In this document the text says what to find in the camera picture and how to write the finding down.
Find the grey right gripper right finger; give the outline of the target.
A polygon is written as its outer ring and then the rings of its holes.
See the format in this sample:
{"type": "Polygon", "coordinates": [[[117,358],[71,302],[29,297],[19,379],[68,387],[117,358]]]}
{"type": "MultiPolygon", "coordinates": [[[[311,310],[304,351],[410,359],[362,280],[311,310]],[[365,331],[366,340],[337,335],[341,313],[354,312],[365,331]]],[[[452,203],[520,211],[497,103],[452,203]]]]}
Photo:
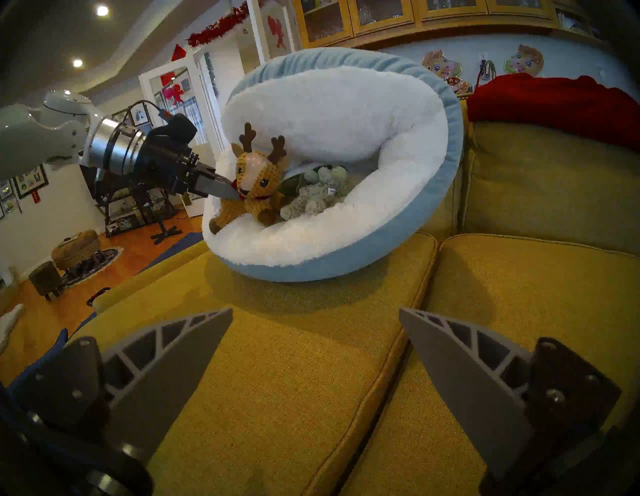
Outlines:
{"type": "Polygon", "coordinates": [[[486,465],[480,494],[552,494],[594,454],[622,389],[556,338],[528,351],[476,324],[401,308],[427,375],[486,465]]]}

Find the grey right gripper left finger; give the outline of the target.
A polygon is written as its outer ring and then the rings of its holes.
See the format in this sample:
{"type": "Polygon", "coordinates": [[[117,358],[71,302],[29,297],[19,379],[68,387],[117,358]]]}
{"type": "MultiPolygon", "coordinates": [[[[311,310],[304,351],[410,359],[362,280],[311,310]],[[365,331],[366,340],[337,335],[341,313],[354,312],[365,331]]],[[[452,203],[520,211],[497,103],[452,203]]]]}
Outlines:
{"type": "Polygon", "coordinates": [[[144,463],[195,392],[231,308],[133,331],[105,351],[93,336],[50,350],[10,385],[20,413],[97,446],[133,446],[144,463]]]}

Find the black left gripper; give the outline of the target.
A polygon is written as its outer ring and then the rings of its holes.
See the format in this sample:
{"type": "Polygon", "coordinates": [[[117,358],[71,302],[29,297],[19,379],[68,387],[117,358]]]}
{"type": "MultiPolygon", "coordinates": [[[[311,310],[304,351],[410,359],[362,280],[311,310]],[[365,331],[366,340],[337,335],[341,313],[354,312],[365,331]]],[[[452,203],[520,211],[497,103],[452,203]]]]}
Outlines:
{"type": "Polygon", "coordinates": [[[169,136],[146,136],[134,163],[134,176],[171,194],[194,193],[239,200],[234,183],[215,168],[197,166],[199,155],[169,136]]]}

